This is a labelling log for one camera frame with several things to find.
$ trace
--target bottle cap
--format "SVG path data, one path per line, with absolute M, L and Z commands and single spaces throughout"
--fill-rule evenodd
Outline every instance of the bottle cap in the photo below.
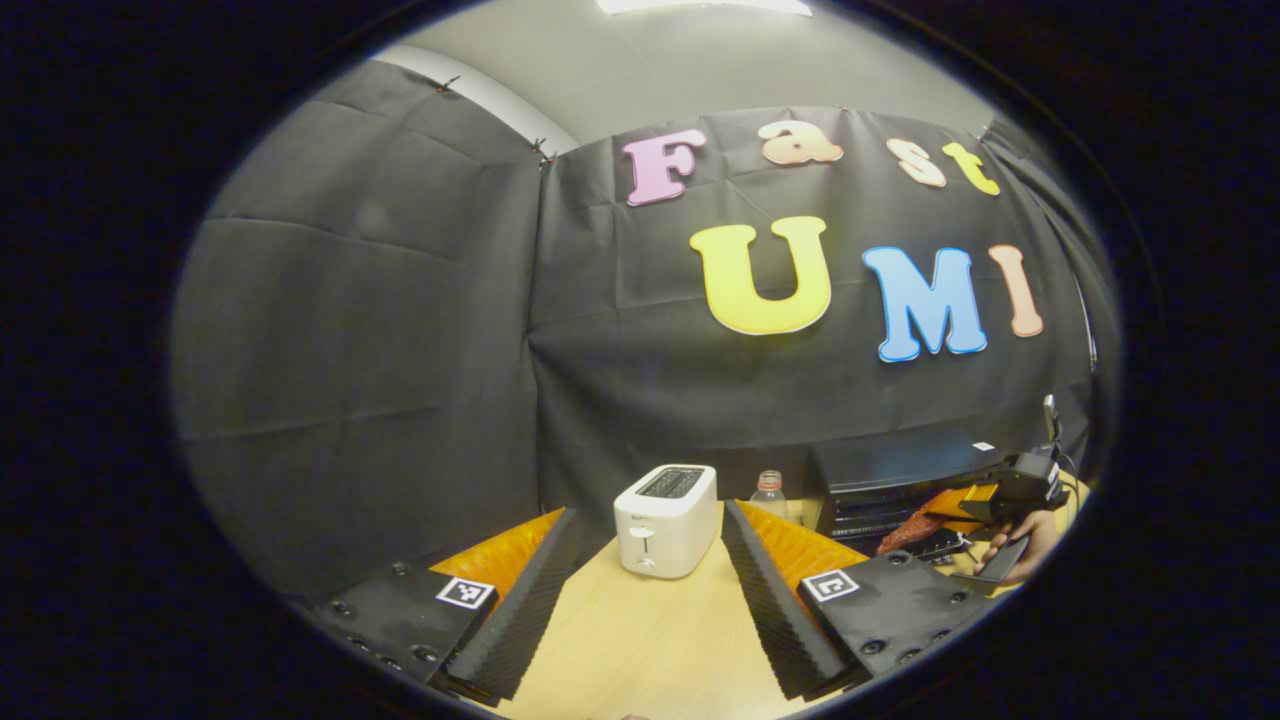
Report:
M 758 489 L 778 489 L 782 487 L 782 473 L 765 470 L 760 473 L 760 479 L 755 483 Z

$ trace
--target foam letter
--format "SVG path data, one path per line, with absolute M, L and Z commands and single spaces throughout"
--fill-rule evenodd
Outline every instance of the foam letter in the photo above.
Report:
M 667 146 L 675 145 L 667 152 Z M 680 197 L 685 183 L 671 179 L 669 170 L 682 176 L 694 172 L 694 151 L 687 146 L 707 145 L 707 136 L 698 129 L 686 129 L 649 140 L 637 140 L 622 147 L 631 155 L 631 168 L 635 173 L 636 188 L 627 196 L 628 205 L 648 205 L 659 200 Z
M 1027 273 L 1023 270 L 1023 254 L 1012 245 L 997 245 L 987 251 L 1000 269 L 1005 273 L 1005 284 L 1009 286 L 1009 299 L 1014 304 L 1014 334 L 1018 337 L 1032 337 L 1044 329 L 1044 320 L 1036 313 L 1036 301 L 1032 300 L 1032 288 L 1027 284 Z
M 703 256 L 707 305 L 726 328 L 742 334 L 791 333 L 815 323 L 831 305 L 831 278 L 818 234 L 827 223 L 818 218 L 782 218 L 773 233 L 786 238 L 796 269 L 796 291 L 786 300 L 764 300 L 755 292 L 748 246 L 751 225 L 721 225 L 689 238 Z
M 942 170 L 937 165 L 929 161 L 929 154 L 923 147 L 896 137 L 888 138 L 884 145 L 888 146 L 890 152 L 897 155 L 897 159 L 901 160 L 897 167 L 902 168 L 908 177 L 920 184 L 946 187 L 947 177 L 942 174 Z
M 845 155 L 845 150 L 827 140 L 813 123 L 780 120 L 764 126 L 758 135 L 768 141 L 764 143 L 764 156 L 780 165 L 799 165 L 809 160 L 831 163 Z
M 899 247 L 872 247 L 863 263 L 879 275 L 884 293 L 884 324 L 888 337 L 879 356 L 886 363 L 914 360 L 920 343 L 911 337 L 911 320 L 929 352 L 942 348 L 942 332 L 951 318 L 947 348 L 955 354 L 978 352 L 987 347 L 987 336 L 978 323 L 978 304 L 969 279 L 969 254 L 955 247 L 938 250 L 933 260 L 933 286 Z
M 969 178 L 969 182 L 972 182 L 974 187 L 987 195 L 1000 195 L 1000 186 L 996 184 L 996 181 L 982 174 L 982 170 L 978 169 L 982 167 L 982 158 L 969 152 L 964 149 L 964 145 L 960 145 L 959 142 L 947 145 L 942 149 L 942 151 L 955 158 L 956 164 L 960 165 L 961 170 L 964 170 L 964 177 Z

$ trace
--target letter m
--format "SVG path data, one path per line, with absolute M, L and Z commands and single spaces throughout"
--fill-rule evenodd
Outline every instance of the letter m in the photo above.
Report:
M 942 348 L 947 318 L 951 319 L 947 350 L 966 354 L 987 347 L 987 336 L 978 323 L 968 252 L 955 247 L 938 250 L 932 286 L 900 247 L 872 247 L 863 254 L 863 263 L 876 270 L 884 293 L 888 337 L 881 343 L 881 360 L 902 363 L 920 355 L 920 343 L 911 337 L 913 319 L 920 340 L 934 355 Z

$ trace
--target toaster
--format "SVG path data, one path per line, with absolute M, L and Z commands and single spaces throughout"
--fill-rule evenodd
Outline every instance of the toaster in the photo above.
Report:
M 655 578 L 684 578 L 716 538 L 716 469 L 659 465 L 613 501 L 622 566 Z

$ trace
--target screw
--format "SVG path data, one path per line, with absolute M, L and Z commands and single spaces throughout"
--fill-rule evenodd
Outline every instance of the screw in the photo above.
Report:
M 413 657 L 421 660 L 422 662 L 435 662 L 439 659 L 439 653 L 435 652 L 434 647 L 425 644 L 416 644 L 410 648 Z

